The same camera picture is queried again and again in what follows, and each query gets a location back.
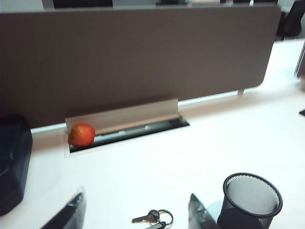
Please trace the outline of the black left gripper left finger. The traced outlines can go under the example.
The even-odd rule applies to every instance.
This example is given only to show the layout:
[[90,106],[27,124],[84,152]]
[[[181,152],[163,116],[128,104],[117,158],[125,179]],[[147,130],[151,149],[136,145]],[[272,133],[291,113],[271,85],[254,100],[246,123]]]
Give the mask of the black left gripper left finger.
[[42,229],[82,229],[86,211],[86,193],[80,187],[66,205]]

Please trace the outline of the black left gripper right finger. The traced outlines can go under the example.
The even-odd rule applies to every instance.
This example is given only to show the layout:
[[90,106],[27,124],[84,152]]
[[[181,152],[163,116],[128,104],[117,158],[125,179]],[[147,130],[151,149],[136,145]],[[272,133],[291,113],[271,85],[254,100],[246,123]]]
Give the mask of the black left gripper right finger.
[[220,229],[194,193],[189,201],[189,229]]

